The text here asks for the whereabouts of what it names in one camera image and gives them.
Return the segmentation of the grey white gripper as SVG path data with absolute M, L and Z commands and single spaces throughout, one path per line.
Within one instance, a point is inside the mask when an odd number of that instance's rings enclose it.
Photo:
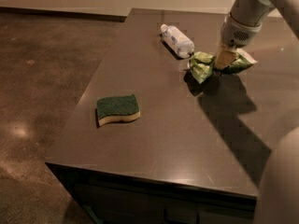
M 247 46 L 261 31 L 262 26 L 247 26 L 227 15 L 221 27 L 221 43 L 216 53 L 214 67 L 223 70 L 237 58 L 237 49 Z

